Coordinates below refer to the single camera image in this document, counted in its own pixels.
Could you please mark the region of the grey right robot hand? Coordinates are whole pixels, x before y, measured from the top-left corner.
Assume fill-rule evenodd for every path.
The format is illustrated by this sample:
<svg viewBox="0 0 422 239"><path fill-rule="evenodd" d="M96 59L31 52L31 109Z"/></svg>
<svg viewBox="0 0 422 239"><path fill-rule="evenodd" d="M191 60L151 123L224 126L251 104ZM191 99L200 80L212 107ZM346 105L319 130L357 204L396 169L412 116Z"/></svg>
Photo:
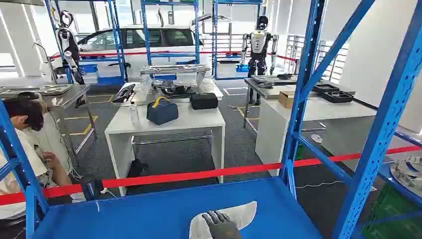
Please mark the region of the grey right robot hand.
<svg viewBox="0 0 422 239"><path fill-rule="evenodd" d="M220 211L207 211L202 214L213 239L241 239L236 223Z"/></svg>

